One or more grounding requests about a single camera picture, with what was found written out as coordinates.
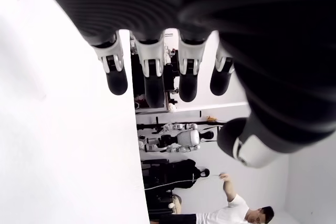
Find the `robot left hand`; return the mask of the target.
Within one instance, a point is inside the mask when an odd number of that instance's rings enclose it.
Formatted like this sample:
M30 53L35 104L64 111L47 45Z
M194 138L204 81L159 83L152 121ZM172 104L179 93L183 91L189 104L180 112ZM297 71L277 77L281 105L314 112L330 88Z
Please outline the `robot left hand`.
M56 0L93 47L110 91L128 88L119 31L133 33L150 106L164 99L164 31L178 30L180 97L197 93L205 43L219 44L210 88L236 72L251 109L224 124L218 146L266 166L335 132L335 0Z

